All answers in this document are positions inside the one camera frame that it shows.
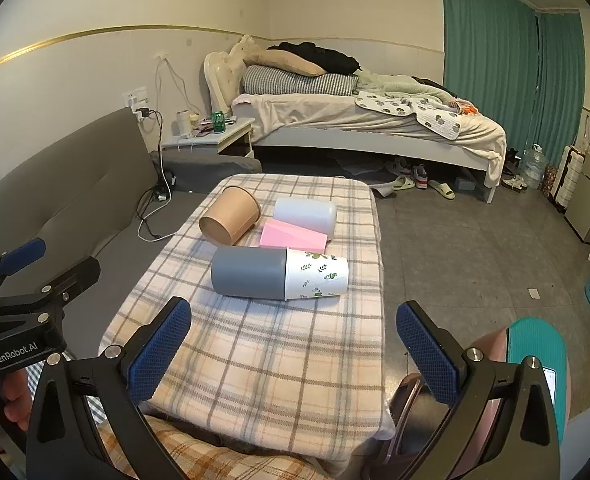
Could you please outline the person left hand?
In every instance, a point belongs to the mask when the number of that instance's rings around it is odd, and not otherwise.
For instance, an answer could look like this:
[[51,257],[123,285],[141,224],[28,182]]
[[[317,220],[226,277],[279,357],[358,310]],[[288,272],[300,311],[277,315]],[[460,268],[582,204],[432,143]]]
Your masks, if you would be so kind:
[[0,393],[4,401],[6,418],[14,422],[22,431],[26,431],[32,407],[27,372],[15,370],[6,375],[1,382]]

